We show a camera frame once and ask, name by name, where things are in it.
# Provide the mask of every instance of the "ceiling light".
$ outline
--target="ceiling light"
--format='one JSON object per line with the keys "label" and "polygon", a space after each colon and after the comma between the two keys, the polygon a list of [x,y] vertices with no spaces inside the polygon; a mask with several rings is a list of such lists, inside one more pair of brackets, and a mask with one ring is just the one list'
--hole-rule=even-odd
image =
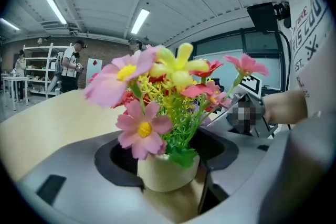
{"label": "ceiling light", "polygon": [[11,23],[7,22],[5,19],[1,18],[0,21],[2,21],[4,24],[10,26],[11,28],[14,28],[15,30],[19,31],[20,29],[16,26],[12,25]]}
{"label": "ceiling light", "polygon": [[140,11],[140,14],[138,15],[137,20],[135,21],[135,24],[133,26],[133,29],[131,31],[132,34],[137,34],[140,27],[142,26],[143,22],[146,20],[147,16],[149,15],[149,11],[142,9]]}
{"label": "ceiling light", "polygon": [[58,17],[58,19],[60,20],[60,22],[64,25],[67,24],[67,21],[64,19],[63,15],[61,14],[61,12],[59,11],[59,9],[57,8],[55,1],[54,0],[47,0],[49,6],[52,8],[52,10],[54,11],[54,13],[56,14],[56,16]]}

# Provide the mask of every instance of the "table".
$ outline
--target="table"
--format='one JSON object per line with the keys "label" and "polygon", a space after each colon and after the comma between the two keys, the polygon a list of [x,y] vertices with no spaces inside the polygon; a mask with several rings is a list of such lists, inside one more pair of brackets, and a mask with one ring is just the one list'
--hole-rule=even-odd
{"label": "table", "polygon": [[[36,165],[61,147],[117,131],[117,117],[125,111],[101,108],[84,99],[82,90],[60,94],[17,113],[0,124],[0,158],[9,176],[20,181]],[[174,222],[197,216],[205,174],[177,191],[144,192],[147,200]]]}
{"label": "table", "polygon": [[4,77],[9,77],[11,74],[1,74],[1,84],[2,84],[2,86],[3,86],[3,83],[4,83],[4,81],[3,81],[3,78]]}
{"label": "table", "polygon": [[[17,82],[18,81],[24,81],[25,82],[25,99],[26,99],[26,105],[28,105],[28,93],[27,93],[27,81],[28,78],[27,77],[3,77],[3,83],[4,83],[4,89],[6,88],[5,82],[8,81],[8,88],[10,87],[11,89],[11,93],[12,93],[12,104],[13,104],[13,110],[16,110],[16,106],[15,106],[15,101],[14,101],[14,82],[15,82],[15,93],[16,93],[16,100],[18,100],[18,94],[17,94]],[[7,106],[7,100],[6,100],[6,96],[4,98],[4,103],[5,106]]]}

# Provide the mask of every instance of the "white table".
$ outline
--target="white table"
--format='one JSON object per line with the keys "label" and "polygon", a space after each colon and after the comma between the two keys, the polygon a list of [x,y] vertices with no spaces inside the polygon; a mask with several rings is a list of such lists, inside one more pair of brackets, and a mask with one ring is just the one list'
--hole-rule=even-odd
{"label": "white table", "polygon": [[[26,99],[26,105],[28,105],[28,92],[27,92],[27,81],[28,78],[26,77],[3,77],[3,83],[4,83],[4,89],[6,88],[6,84],[5,82],[8,81],[8,88],[10,88],[11,93],[12,93],[12,104],[13,104],[13,110],[16,110],[16,106],[15,106],[15,101],[14,101],[14,82],[15,82],[15,93],[16,93],[16,100],[19,101],[19,97],[17,94],[17,82],[18,81],[24,81],[25,82],[25,99]],[[7,100],[6,100],[6,95],[4,98],[4,103],[5,106],[7,106]]]}

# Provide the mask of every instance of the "cap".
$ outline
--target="cap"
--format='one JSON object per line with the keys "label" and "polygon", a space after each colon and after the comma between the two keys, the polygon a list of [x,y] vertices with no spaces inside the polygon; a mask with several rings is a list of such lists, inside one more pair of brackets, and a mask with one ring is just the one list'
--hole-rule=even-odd
{"label": "cap", "polygon": [[77,40],[77,41],[75,42],[75,44],[76,44],[76,43],[80,44],[81,47],[82,47],[82,49],[86,49],[86,48],[88,48],[88,47],[84,44],[84,41],[83,41],[83,40]]}

